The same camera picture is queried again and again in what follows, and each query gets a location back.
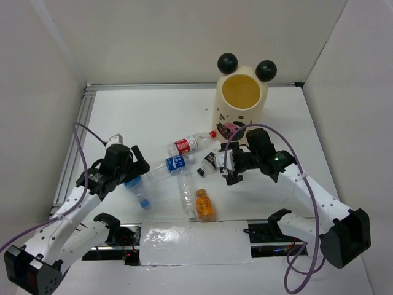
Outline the blue label crushed bottle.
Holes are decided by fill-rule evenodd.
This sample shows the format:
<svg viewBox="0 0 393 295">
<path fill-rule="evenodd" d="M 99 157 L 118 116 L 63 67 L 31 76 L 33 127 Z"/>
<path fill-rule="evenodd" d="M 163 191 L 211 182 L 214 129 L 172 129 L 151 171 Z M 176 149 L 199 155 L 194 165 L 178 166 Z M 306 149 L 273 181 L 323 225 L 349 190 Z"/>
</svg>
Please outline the blue label crushed bottle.
<svg viewBox="0 0 393 295">
<path fill-rule="evenodd" d="M 150 202 L 141 176 L 125 182 L 124 186 L 135 195 L 142 209 L 148 210 L 150 208 Z"/>
</svg>

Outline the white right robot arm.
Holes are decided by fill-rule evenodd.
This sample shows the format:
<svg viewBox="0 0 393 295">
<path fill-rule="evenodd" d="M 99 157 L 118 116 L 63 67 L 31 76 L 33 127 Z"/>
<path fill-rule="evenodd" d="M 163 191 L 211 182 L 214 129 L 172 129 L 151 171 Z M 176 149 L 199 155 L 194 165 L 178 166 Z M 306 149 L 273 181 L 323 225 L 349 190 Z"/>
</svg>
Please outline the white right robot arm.
<svg viewBox="0 0 393 295">
<path fill-rule="evenodd" d="M 216 161 L 226 183 L 237 184 L 245 171 L 259 170 L 314 213 L 314 220 L 309 221 L 288 209 L 277 211 L 268 218 L 270 238 L 296 237 L 308 244 L 309 253 L 321 254 L 338 269 L 371 247 L 370 218 L 363 209 L 353 210 L 329 194 L 293 155 L 276 150 L 266 130 L 253 129 L 246 139 L 247 152 L 236 141 L 220 147 Z"/>
</svg>

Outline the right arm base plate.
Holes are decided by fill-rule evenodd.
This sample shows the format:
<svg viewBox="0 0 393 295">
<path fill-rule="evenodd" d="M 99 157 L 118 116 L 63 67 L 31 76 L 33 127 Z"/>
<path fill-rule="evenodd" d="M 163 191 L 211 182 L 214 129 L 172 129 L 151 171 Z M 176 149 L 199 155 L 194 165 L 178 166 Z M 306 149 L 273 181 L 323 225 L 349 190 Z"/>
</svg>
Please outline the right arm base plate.
<svg viewBox="0 0 393 295">
<path fill-rule="evenodd" d="M 248 222 L 243 232 L 249 237 L 252 258 L 294 255 L 302 246 L 295 237 L 275 236 L 267 221 Z"/>
</svg>

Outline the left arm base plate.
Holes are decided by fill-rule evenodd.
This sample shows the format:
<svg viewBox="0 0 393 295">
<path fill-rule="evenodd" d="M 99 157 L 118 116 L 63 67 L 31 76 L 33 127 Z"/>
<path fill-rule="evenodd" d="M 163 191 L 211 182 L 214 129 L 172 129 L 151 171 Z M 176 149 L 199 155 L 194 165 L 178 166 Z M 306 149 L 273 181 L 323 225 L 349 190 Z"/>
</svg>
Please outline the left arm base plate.
<svg viewBox="0 0 393 295">
<path fill-rule="evenodd" d="M 118 261 L 140 266 L 141 224 L 122 224 L 122 234 L 113 245 L 102 243 L 82 256 L 82 261 Z"/>
</svg>

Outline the black label small bottle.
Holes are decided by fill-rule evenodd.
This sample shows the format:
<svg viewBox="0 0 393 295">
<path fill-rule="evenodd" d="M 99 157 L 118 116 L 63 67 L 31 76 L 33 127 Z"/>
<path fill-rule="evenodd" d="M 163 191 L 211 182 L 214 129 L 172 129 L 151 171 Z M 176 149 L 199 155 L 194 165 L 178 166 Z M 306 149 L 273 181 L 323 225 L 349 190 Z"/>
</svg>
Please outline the black label small bottle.
<svg viewBox="0 0 393 295">
<path fill-rule="evenodd" d="M 207 154 L 200 165 L 200 168 L 197 170 L 197 173 L 201 177 L 205 177 L 207 175 L 211 175 L 216 172 L 216 154 L 219 152 L 218 149 L 212 150 L 209 154 Z"/>
</svg>

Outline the red label plastic bottle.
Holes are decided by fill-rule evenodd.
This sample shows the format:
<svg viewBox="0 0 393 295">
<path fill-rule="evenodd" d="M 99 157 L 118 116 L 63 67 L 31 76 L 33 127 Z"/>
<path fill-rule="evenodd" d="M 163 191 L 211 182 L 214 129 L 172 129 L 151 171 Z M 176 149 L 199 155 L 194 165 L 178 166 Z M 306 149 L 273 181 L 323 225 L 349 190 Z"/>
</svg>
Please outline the red label plastic bottle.
<svg viewBox="0 0 393 295">
<path fill-rule="evenodd" d="M 168 154 L 173 157 L 199 151 L 209 146 L 216 136 L 217 133 L 214 130 L 192 134 L 167 145 Z"/>
</svg>

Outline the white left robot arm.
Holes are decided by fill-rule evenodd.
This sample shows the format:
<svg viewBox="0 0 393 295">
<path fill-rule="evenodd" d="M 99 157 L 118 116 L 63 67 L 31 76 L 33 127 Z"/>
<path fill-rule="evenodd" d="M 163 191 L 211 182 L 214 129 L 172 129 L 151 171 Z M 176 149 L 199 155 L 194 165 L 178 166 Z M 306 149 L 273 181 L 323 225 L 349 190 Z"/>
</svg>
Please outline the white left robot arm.
<svg viewBox="0 0 393 295">
<path fill-rule="evenodd" d="M 100 244 L 135 244 L 132 230 L 116 217 L 100 213 L 84 219 L 117 186 L 150 170 L 137 146 L 111 144 L 77 180 L 61 208 L 22 246 L 11 245 L 4 253 L 7 278 L 30 294 L 52 294 L 70 267 Z"/>
</svg>

